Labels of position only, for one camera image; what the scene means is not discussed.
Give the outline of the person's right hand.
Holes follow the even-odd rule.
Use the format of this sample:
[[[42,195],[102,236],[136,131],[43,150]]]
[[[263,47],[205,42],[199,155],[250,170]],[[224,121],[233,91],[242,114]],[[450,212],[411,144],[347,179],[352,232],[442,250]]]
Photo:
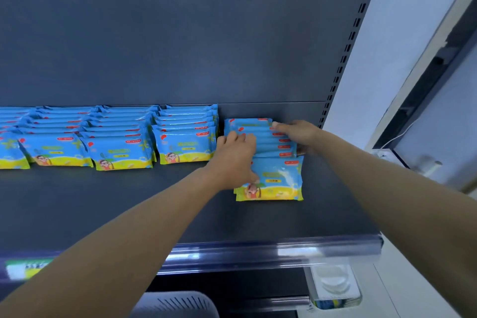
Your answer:
[[[304,120],[298,121],[299,143],[296,142],[297,154],[321,154],[324,131],[310,122]]]

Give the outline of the person's left hand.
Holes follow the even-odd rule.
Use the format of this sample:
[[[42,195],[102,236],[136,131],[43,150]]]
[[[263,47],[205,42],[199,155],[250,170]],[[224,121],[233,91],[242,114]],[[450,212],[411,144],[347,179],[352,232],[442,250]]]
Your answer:
[[[231,131],[222,148],[216,148],[213,158],[205,167],[206,177],[215,191],[232,190],[247,183],[247,171],[252,168],[257,139],[247,134],[247,142],[238,142],[238,133]]]

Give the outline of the short row blue wipe packets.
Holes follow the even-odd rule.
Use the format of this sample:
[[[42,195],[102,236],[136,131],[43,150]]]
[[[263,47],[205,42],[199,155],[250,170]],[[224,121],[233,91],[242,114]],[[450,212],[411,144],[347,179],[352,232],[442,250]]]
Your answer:
[[[296,142],[277,131],[268,118],[224,120],[224,134],[231,131],[256,137],[251,169],[258,180],[235,188],[236,201],[303,200],[303,156],[298,155]]]

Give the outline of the person's left forearm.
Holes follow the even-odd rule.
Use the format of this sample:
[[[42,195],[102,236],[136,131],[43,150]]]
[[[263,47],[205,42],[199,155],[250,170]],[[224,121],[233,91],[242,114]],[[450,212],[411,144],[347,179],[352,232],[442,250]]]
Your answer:
[[[200,168],[75,243],[0,303],[0,318],[124,318],[224,179]]]

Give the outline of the person's right forearm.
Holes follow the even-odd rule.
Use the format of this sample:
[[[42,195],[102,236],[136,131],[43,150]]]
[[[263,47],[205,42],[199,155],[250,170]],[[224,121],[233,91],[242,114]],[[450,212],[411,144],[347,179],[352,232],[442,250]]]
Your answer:
[[[477,200],[317,129],[313,148],[386,238],[465,318],[477,318]]]

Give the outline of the dark gray metal shelf board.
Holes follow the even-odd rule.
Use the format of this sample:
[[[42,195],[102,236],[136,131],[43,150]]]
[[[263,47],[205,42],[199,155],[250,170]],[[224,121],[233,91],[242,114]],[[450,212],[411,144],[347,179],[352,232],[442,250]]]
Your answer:
[[[204,163],[98,171],[33,165],[0,170],[0,252],[62,251]],[[379,229],[322,158],[305,156],[302,201],[236,201],[222,191],[180,243],[272,242],[377,235]]]

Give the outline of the long rows of blue wipe packs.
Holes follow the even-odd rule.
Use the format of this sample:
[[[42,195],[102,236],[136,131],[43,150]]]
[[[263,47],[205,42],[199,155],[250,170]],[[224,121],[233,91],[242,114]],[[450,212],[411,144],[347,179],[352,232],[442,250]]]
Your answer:
[[[0,107],[0,169],[32,164],[98,171],[208,161],[218,105]]]

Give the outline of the slotted dark shelf upright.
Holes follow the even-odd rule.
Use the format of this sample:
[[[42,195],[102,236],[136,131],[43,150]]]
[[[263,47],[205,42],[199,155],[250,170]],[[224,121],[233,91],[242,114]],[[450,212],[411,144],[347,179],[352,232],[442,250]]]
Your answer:
[[[330,88],[327,91],[326,95],[326,100],[324,102],[324,107],[321,111],[319,121],[318,121],[318,128],[323,129],[325,125],[325,121],[329,115],[331,105],[334,101],[334,97],[336,94],[336,91],[339,87],[339,84],[342,80],[344,70],[347,66],[347,63],[350,58],[350,54],[354,48],[355,41],[358,37],[362,22],[364,20],[364,17],[366,15],[367,9],[369,8],[371,0],[359,0],[360,5],[357,10],[353,14],[353,24],[351,27],[348,27],[345,29],[347,31],[346,35],[346,44],[344,45],[343,51],[340,53],[340,60],[336,65],[336,69],[333,70],[334,74],[332,75],[332,80],[330,81]]]

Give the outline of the dark gray shelf back panel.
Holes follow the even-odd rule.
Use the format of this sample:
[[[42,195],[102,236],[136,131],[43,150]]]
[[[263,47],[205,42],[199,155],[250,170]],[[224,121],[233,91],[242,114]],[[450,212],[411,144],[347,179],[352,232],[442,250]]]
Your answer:
[[[324,101],[359,0],[0,0],[0,106]]]

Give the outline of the box of white round lids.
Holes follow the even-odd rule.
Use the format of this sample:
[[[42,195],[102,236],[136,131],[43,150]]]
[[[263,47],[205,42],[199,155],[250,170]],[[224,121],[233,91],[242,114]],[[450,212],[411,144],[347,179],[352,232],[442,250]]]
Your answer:
[[[309,297],[321,310],[348,309],[361,304],[362,293],[351,265],[304,267]]]

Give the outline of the white perforated plastic object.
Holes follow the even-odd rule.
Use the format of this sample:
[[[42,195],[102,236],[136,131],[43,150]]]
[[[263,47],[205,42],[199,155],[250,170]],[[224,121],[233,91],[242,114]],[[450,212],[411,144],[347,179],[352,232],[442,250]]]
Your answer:
[[[219,318],[219,313],[199,291],[146,292],[128,318]]]

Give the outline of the green and white price tag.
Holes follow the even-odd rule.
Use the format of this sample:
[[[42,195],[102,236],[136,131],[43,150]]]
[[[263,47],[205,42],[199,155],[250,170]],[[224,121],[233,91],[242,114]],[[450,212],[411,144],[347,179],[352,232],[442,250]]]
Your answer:
[[[53,258],[7,260],[5,270],[10,281],[24,281],[31,279],[52,261]]]

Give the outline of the clear plastic price rail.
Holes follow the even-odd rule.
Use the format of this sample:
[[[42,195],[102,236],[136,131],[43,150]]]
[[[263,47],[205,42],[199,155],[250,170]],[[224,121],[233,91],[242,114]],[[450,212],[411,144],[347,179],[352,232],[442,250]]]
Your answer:
[[[67,235],[65,232],[27,237],[11,234],[0,237],[0,285],[25,281],[10,281],[5,270],[5,261],[55,259],[83,237],[85,234]],[[183,240],[172,249],[156,276],[374,261],[381,255],[383,245],[384,240],[379,233],[285,238],[277,242]]]

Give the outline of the white window frame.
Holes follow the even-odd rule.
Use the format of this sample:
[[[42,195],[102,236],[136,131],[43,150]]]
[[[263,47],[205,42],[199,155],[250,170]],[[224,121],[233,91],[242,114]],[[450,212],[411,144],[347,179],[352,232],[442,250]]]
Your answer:
[[[366,150],[411,170],[432,156],[431,179],[477,190],[477,0],[452,3]]]

